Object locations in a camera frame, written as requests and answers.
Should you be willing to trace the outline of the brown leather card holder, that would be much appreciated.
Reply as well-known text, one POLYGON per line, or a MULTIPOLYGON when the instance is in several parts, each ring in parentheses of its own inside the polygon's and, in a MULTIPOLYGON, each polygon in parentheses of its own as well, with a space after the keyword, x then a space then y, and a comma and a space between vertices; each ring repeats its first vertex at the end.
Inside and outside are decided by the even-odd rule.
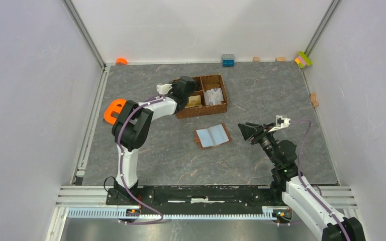
POLYGON ((197 143, 201 149, 214 148, 232 141, 224 123, 204 129, 197 129, 194 131, 194 134, 194 142, 197 143))

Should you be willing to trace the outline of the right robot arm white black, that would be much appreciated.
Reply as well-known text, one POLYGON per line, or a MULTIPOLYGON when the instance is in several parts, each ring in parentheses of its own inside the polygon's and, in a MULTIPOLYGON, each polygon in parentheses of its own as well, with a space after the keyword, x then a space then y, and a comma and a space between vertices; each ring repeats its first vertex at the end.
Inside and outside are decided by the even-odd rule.
POLYGON ((360 221, 336 210, 308 182, 300 169, 302 153, 296 151, 296 145, 274 137, 276 131, 292 123, 289 118, 277 116, 270 124, 238 124, 244 140, 260 145, 274 165, 271 201, 290 207, 317 240, 365 240, 360 221))

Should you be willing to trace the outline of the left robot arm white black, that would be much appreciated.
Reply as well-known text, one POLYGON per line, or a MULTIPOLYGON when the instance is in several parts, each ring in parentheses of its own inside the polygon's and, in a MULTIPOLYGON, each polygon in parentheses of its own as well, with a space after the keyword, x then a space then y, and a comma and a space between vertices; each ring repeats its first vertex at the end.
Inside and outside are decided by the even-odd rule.
POLYGON ((143 102, 128 100, 112 127, 118 148, 118 173, 114 189, 125 204, 138 198, 137 163, 139 149, 144 145, 152 121, 182 111, 188 98, 198 90, 197 79, 181 76, 168 84, 156 86, 158 94, 143 102))

